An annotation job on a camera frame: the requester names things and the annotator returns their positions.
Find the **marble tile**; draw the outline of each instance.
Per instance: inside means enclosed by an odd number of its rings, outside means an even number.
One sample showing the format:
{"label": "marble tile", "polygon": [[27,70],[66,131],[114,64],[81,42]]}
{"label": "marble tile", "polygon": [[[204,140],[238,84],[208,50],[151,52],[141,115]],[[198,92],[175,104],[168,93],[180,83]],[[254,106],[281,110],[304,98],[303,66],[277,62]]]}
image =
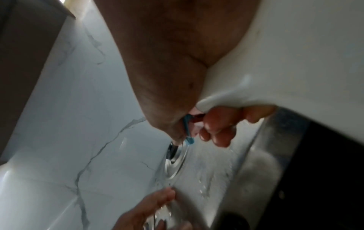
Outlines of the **marble tile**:
{"label": "marble tile", "polygon": [[0,194],[15,204],[7,229],[111,228],[145,195],[170,141],[145,121],[90,1],[82,17],[66,19],[3,152],[14,180]]}

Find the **person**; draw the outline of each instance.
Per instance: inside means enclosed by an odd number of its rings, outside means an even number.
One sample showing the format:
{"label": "person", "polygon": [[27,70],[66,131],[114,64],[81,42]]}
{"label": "person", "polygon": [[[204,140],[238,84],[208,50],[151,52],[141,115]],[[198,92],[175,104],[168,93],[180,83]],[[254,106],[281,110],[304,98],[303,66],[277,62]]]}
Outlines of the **person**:
{"label": "person", "polygon": [[[207,69],[242,39],[259,0],[94,1],[121,53],[146,119],[175,144],[182,143],[186,138],[182,118],[196,105]],[[244,119],[255,123],[274,110],[273,105],[212,108],[203,118],[199,135],[203,141],[228,147],[237,123]],[[119,218],[114,230],[142,229],[147,216],[172,200],[172,194],[167,188],[147,196]],[[157,229],[163,228],[160,223]]]}
{"label": "person", "polygon": [[[133,209],[121,215],[112,230],[142,230],[147,218],[153,216],[158,209],[174,200],[175,197],[176,192],[171,187],[146,196]],[[165,230],[166,227],[165,222],[160,220],[155,230]],[[182,223],[174,228],[174,230],[192,229],[193,227],[189,222]]]}

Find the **blue plastic object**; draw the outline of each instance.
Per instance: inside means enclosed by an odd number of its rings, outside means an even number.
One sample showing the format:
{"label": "blue plastic object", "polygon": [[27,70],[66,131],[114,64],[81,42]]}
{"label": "blue plastic object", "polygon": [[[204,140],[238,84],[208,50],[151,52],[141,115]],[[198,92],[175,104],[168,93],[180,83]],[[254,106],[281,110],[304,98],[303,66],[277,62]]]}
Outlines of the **blue plastic object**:
{"label": "blue plastic object", "polygon": [[191,133],[190,133],[190,129],[188,128],[188,122],[193,118],[193,116],[191,114],[187,114],[184,118],[183,118],[183,125],[185,126],[185,130],[186,130],[186,143],[188,145],[193,144],[195,142],[194,138],[191,137]]}

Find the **blue clip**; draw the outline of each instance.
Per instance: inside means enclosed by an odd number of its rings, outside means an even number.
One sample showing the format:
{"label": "blue clip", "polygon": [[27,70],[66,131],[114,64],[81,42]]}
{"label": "blue clip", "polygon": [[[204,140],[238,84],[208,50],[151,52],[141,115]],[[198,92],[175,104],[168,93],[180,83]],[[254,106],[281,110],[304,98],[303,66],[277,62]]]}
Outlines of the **blue clip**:
{"label": "blue clip", "polygon": [[195,142],[195,140],[193,139],[193,137],[191,137],[191,133],[190,133],[190,129],[188,128],[188,122],[193,118],[193,116],[191,114],[187,114],[186,116],[184,116],[183,118],[183,125],[185,126],[185,130],[186,130],[186,142],[188,145],[193,144]]}

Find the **white surface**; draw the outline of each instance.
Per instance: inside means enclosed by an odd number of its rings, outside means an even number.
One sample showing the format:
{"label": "white surface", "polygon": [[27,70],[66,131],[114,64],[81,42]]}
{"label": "white surface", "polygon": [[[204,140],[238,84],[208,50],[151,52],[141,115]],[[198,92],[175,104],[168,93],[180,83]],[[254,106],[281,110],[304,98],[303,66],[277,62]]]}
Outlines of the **white surface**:
{"label": "white surface", "polygon": [[364,1],[263,0],[197,107],[276,104],[364,143]]}
{"label": "white surface", "polygon": [[170,141],[143,121],[90,2],[83,18],[67,18],[2,155],[11,176],[1,184],[1,228],[110,229],[145,195]]}

